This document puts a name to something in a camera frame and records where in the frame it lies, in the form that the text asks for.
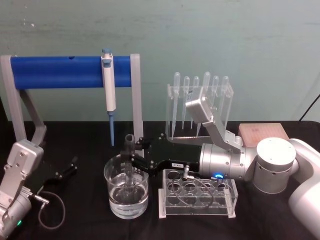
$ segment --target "blue pipette tip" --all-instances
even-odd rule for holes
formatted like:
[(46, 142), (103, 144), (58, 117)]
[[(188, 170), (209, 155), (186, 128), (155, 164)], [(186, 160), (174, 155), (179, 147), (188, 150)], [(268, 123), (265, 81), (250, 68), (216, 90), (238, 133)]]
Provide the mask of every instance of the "blue pipette tip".
[(110, 138), (111, 138), (111, 146), (115, 146), (115, 129), (114, 129), (114, 111), (108, 111), (109, 116), (109, 125), (110, 125)]

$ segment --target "black tabletop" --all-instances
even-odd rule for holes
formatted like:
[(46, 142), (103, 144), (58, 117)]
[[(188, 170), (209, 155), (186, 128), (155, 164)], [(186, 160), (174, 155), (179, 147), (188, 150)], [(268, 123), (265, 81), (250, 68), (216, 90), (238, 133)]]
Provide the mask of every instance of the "black tabletop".
[[(1, 124), (0, 166), (7, 161), (14, 143), (12, 126)], [(236, 183), (238, 201), (236, 218), (227, 216), (181, 215), (159, 219), (158, 188), (161, 174), (149, 179), (149, 204), (145, 213), (133, 220), (116, 217), (110, 210), (103, 169), (111, 157), (119, 154), (124, 137), (133, 132), (132, 122), (116, 122), (115, 145), (110, 147), (107, 122), (47, 122), (43, 159), (63, 169), (74, 156), (78, 171), (68, 181), (48, 189), (64, 201), (66, 218), (58, 230), (46, 230), (38, 222), (39, 203), (32, 209), (9, 239), (81, 239), (81, 240), (313, 240), (289, 209), (288, 199), (298, 187), (290, 179), (287, 189), (269, 195), (251, 183)], [(285, 121), (282, 125), (290, 138), (298, 138), (320, 151), (320, 124), (311, 121)], [(239, 122), (229, 122), (228, 129), (238, 132)], [(145, 137), (154, 137), (165, 129), (164, 122), (145, 122)], [(26, 123), (27, 135), (34, 128)], [(52, 200), (43, 214), (48, 225), (59, 223), (61, 208)]]

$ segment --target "cable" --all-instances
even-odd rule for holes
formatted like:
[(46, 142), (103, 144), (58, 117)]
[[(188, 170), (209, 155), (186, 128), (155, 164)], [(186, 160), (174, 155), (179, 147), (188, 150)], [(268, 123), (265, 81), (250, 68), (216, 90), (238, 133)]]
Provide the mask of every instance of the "cable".
[(57, 226), (47, 226), (45, 225), (42, 220), (41, 220), (41, 213), (42, 213), (42, 210), (44, 209), (44, 204), (41, 206), (40, 208), (40, 211), (38, 213), (38, 220), (39, 220), (39, 223), (41, 224), (42, 227), (44, 227), (45, 229), (48, 229), (48, 230), (56, 230), (58, 228), (61, 227), (61, 225), (65, 222), (65, 218), (66, 218), (66, 207), (65, 207), (65, 204), (64, 204), (64, 201), (62, 201), (62, 199), (55, 193), (53, 192), (50, 192), (50, 191), (42, 191), (41, 193), (43, 194), (48, 194), (48, 195), (51, 195), (51, 196), (54, 196), (56, 197), (60, 202), (61, 202), (61, 205), (62, 205), (62, 220), (61, 222), (57, 225)]
[(300, 117), (299, 122), (301, 122), (301, 120), (305, 117), (305, 115), (309, 112), (309, 110), (311, 109), (311, 107), (316, 103), (316, 101), (320, 98), (320, 94), (315, 98), (315, 100), (313, 100), (313, 102), (311, 103), (311, 105), (307, 108), (307, 110), (304, 112), (304, 114), (302, 115), (302, 117)]
[[(205, 185), (202, 181), (200, 181), (200, 180), (198, 180), (198, 179), (196, 179), (196, 178), (194, 178), (194, 180), (196, 180), (198, 183), (200, 183), (201, 185), (203, 185), (203, 186), (208, 190), (208, 192), (209, 192), (210, 195), (211, 195), (211, 201), (210, 201), (210, 203), (207, 204), (207, 205), (205, 205), (205, 206), (203, 206), (203, 207), (201, 207), (202, 209), (207, 209), (207, 208), (209, 208), (209, 207), (214, 203), (214, 198), (215, 198), (215, 197), (214, 197), (214, 194), (210, 191), (209, 187), (208, 187), (207, 185)], [(177, 195), (177, 191), (174, 190), (174, 183), (175, 183), (175, 179), (172, 179), (171, 191), (173, 192), (173, 194), (175, 195), (175, 197), (176, 197), (177, 199), (179, 199), (180, 202), (182, 202), (183, 204), (187, 205), (188, 207), (193, 208), (193, 209), (199, 209), (198, 207), (194, 207), (194, 206), (192, 206), (191, 204), (183, 201), (183, 200)]]

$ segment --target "teal wall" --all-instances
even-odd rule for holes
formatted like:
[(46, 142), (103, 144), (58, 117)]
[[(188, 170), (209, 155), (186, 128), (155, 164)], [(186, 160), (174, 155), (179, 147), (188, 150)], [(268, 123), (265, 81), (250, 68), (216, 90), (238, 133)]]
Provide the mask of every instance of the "teal wall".
[[(166, 85), (230, 77), (229, 120), (297, 119), (320, 93), (317, 0), (2, 0), (0, 55), (141, 57), (143, 119), (164, 120)], [(0, 95), (8, 113), (3, 82)], [(107, 120), (103, 89), (33, 90), (47, 121)], [(131, 90), (116, 120), (132, 119)], [(306, 119), (320, 121), (320, 103)]]

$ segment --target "glass beaker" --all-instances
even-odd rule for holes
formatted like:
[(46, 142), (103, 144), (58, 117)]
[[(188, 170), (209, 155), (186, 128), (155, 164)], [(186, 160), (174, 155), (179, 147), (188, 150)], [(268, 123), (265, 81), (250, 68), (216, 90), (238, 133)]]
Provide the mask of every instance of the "glass beaker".
[(135, 219), (148, 206), (149, 175), (125, 162), (121, 155), (111, 158), (104, 167), (109, 203), (112, 212), (121, 219)]

